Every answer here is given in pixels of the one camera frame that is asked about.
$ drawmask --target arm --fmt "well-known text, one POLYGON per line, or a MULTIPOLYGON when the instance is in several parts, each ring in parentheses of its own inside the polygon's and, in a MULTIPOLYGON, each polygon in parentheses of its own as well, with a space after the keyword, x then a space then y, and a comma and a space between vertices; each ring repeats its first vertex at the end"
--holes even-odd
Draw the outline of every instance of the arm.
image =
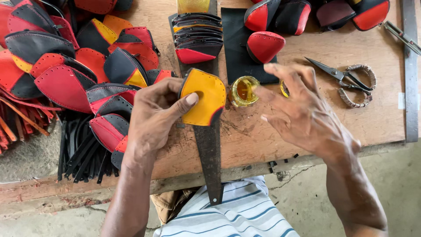
POLYGON ((192 93, 177 100, 181 83, 167 78, 136 93, 121 173, 101 236, 144 236, 156 152, 166 144, 174 122, 199 99, 192 93))
POLYGON ((284 80, 290 96, 263 87, 254 92, 279 114, 262 115, 289 143, 323 158, 327 191, 348 237, 388 236, 387 220, 376 191, 358 160, 361 144, 341 124, 317 89, 314 69, 266 64, 265 70, 284 80))

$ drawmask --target jar of glue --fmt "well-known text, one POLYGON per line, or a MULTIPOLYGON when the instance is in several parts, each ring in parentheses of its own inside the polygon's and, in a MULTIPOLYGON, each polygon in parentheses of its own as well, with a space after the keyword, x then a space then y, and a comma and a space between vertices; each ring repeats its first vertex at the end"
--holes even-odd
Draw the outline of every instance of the jar of glue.
POLYGON ((252 88, 260 86, 259 81, 252 76, 242 76, 231 84, 228 98, 235 107, 246 107, 259 98, 252 88))

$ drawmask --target forearm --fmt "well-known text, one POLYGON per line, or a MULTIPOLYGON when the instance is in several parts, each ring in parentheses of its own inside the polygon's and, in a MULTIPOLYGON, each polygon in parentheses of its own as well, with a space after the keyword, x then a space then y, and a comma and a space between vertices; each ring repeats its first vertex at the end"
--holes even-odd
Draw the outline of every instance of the forearm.
POLYGON ((140 163, 123 161, 101 236, 144 236, 149 214, 149 187, 155 160, 151 156, 147 155, 140 163))
POLYGON ((362 226, 386 233, 386 215, 358 158, 354 156, 344 160, 346 164, 340 166, 328 164, 326 187, 329 200, 344 224, 347 236, 361 234, 362 226))

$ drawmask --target wooden table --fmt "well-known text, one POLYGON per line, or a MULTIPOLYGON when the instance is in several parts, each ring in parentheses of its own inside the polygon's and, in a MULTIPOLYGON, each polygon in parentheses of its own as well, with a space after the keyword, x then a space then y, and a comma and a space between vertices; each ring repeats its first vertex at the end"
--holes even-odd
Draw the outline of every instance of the wooden table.
MULTIPOLYGON (((250 6, 250 0, 220 0, 218 14, 220 7, 250 6)), ((119 17, 129 20, 133 26, 146 26, 161 52, 160 68, 180 74, 168 25, 168 16, 175 12, 175 0, 134 0, 131 10, 119 17)), ((416 1, 416 12, 418 32, 421 32, 419 1, 416 1)), ((400 19, 399 2, 391 0, 387 20, 401 27, 400 19)), ((382 27, 360 32, 350 22, 335 32, 319 34, 313 18, 307 23, 303 35, 283 37, 286 38, 286 46, 277 55, 281 64, 298 62, 310 65, 304 59, 309 57, 341 70, 352 64, 370 65, 377 75, 378 84, 373 91, 373 101, 366 108, 348 108, 339 97, 338 84, 320 70, 316 70, 318 87, 341 122, 360 139, 363 146, 405 139, 405 111, 398 109, 398 94, 404 91, 403 44, 397 43, 382 27)), ((219 77, 228 87, 224 48, 218 59, 219 77)), ((277 85, 268 87, 279 90, 277 85)), ((227 104, 225 109, 221 116, 223 181, 266 174, 269 172, 267 162, 288 159, 294 154, 300 157, 279 165, 275 171, 321 163, 314 156, 305 156, 308 152, 284 142, 273 128, 260 120, 261 114, 274 112, 270 106, 257 102, 248 108, 234 108, 227 104), (251 164, 254 164, 251 170, 244 168, 251 164)), ((158 154, 152 179, 151 193, 204 184, 191 126, 172 129, 168 144, 158 154)), ((37 181, 1 184, 0 214, 2 219, 7 219, 34 211, 48 213, 108 202, 116 182, 117 178, 110 177, 105 178, 101 185, 92 181, 74 185, 71 181, 56 183, 56 177, 52 176, 37 181)))

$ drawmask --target brown pants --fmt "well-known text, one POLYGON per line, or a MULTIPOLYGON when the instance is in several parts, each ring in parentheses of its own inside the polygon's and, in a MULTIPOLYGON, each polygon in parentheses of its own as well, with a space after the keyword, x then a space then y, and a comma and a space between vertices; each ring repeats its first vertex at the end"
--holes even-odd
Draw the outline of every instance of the brown pants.
POLYGON ((199 188, 175 190, 151 195, 151 200, 157 209, 161 224, 167 224, 174 219, 199 188))

